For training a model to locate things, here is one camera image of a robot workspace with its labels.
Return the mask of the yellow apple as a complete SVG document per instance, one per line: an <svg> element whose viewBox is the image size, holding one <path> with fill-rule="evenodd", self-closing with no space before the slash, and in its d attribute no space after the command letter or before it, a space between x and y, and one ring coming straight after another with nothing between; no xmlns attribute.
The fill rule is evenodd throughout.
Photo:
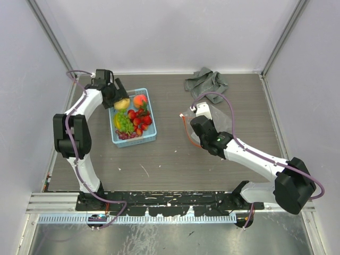
<svg viewBox="0 0 340 255"><path fill-rule="evenodd" d="M114 103L114 109L117 111L124 111L128 109L130 106L130 102L127 103L119 103L119 101Z"/></svg>

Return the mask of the orange peach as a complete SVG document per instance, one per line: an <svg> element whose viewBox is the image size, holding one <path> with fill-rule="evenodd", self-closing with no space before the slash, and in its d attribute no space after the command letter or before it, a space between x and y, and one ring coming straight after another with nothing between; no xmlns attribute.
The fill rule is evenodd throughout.
<svg viewBox="0 0 340 255"><path fill-rule="evenodd" d="M145 106L148 103L148 99L146 95L138 94L133 98L133 106L137 109Z"/></svg>

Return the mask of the clear zip top bag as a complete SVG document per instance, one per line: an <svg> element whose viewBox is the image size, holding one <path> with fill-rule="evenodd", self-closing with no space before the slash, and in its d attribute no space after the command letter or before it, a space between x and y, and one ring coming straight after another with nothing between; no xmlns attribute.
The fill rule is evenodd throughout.
<svg viewBox="0 0 340 255"><path fill-rule="evenodd" d="M202 104L208 105L217 132L226 131L228 133L232 133L232 119L228 115L223 113L214 105L208 104L206 102L201 103L201 105ZM200 146L199 137L195 134L193 128L190 125L190 121L195 117L196 113L194 113L190 108L180 114L180 118L184 123L184 129L188 139L192 144L198 147Z"/></svg>

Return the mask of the blue plastic basket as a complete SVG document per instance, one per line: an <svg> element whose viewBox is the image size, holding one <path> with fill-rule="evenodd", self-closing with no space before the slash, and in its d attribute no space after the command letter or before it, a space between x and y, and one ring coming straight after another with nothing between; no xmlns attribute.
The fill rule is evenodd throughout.
<svg viewBox="0 0 340 255"><path fill-rule="evenodd" d="M121 111L126 112L127 115L128 115L128 110L130 109L136 111L137 108L133 106L134 96L138 94L146 95L148 99L148 109L151 112L152 124L148 127L146 131L143 132L142 136L133 138L133 139L128 139L128 140L120 140L115 134L115 131L117 129L115 128L114 121L113 121L115 114L117 114L119 110L115 110L114 108L111 108L109 110L109 118L110 118L110 129L111 129L112 142L114 145L116 145L119 148L128 147L128 146L137 145L137 144L146 143L146 142L151 142L151 141L156 140L156 136L157 136L155 118L152 112L151 101L149 99L148 90L146 88L140 88L140 89L130 90L127 93L130 96L130 106L128 109L121 110Z"/></svg>

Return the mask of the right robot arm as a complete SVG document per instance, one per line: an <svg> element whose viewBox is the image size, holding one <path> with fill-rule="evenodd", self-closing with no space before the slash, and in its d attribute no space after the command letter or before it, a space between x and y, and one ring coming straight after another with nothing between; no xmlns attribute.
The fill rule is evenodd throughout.
<svg viewBox="0 0 340 255"><path fill-rule="evenodd" d="M217 132L212 120L198 116L191 127L201 147L213 156L241 164L260 174L266 183L245 181L236 189L233 203L239 209L251 203L276 203L286 212L297 215L316 190L305 163L294 157L278 158L248 146L228 132Z"/></svg>

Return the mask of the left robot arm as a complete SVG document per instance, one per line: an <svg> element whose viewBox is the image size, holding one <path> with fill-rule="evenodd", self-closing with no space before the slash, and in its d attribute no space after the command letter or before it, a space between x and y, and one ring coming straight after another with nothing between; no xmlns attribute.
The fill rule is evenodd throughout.
<svg viewBox="0 0 340 255"><path fill-rule="evenodd" d="M95 109L103 105L112 108L122 99L128 99L123 83L119 78L94 78L91 84L83 87L81 97L65 113L53 117L53 134L55 150L59 152L72 166L87 204L93 210L102 210L106 203L123 203L112 201L104 196L104 189L97 177L90 158L92 139L88 127L88 119Z"/></svg>

